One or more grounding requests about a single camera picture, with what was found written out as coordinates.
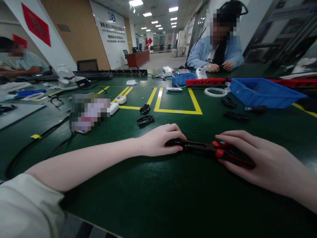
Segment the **red pliers handle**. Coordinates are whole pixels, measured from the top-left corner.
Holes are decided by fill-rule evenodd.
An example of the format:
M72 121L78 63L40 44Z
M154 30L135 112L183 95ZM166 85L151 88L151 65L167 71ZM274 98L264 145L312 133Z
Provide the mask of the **red pliers handle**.
M246 161L245 159L242 159L241 156L236 157L234 155L234 151L238 151L238 148L236 148L233 145L230 145L228 143L224 143L224 144L220 144L217 141L212 142L212 144L215 147L215 156L218 159L222 159L222 160L226 160L230 163L233 163L237 166L246 168L246 169L254 169L256 167L256 164L252 161L252 159L247 156L245 153L243 153L243 158L248 158L249 161Z

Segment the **eyeglasses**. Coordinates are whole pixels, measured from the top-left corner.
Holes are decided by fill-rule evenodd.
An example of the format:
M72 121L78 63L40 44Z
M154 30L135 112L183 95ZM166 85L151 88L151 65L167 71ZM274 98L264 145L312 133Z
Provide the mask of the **eyeglasses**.
M164 76L164 75L155 74L152 76L152 78L158 78L158 79L161 79L163 81L166 81L166 76Z

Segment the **white sleeve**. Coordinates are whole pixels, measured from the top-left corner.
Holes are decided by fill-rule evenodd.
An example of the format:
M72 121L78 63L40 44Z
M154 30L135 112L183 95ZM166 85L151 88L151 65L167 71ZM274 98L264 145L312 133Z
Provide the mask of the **white sleeve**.
M0 185L1 237L59 237L65 214L64 198L28 174Z

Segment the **reception desk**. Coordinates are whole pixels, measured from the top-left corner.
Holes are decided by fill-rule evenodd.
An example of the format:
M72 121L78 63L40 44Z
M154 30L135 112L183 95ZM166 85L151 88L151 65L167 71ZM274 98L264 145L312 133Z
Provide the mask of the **reception desk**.
M150 51L141 51L126 55L129 67L139 67L150 60Z

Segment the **green workbench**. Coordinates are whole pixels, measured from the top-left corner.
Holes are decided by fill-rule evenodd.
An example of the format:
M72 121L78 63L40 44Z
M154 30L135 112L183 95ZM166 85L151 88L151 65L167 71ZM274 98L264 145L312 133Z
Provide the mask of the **green workbench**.
M162 71L149 70L149 73ZM266 67L246 64L230 74L210 76L273 75L274 72ZM212 142L214 135L224 131L246 130L286 147L307 166L317 162L317 118L295 106L269 110L263 115L249 113L250 122L239 122L223 117L223 112L231 109L224 107L219 98L209 97L204 94L204 89L198 88L193 88L192 93L202 115L183 113L199 110L193 103L190 90L167 92L165 87L171 86L171 80L121 76L96 84L102 88L109 86L106 96L113 100L126 89L126 81L130 79L139 84L125 91L129 91L125 106L141 107L152 95L152 108L148 114L153 115L155 121L140 128L136 123L136 119L142 116L140 112L120 108L97 130L85 135L77 133L59 153L138 137L159 125L177 123L192 141ZM90 91L97 93L100 90L96 87ZM71 107L71 102L67 100L71 93L61 95L65 104L60 111L48 99L13 101L44 103L47 107L1 131L0 179L4 179L10 160L33 140L31 135L42 134L66 116L66 110ZM244 113L243 105L233 95L230 97L238 104L232 111ZM168 112L155 109L158 98L159 109ZM69 125L64 123L40 139L19 158L14 166L14 175L43 160L69 136ZM249 184L228 172L213 158L182 152L155 158L127 159L66 193L61 206L83 220L122 237L317 236L316 215L295 201Z

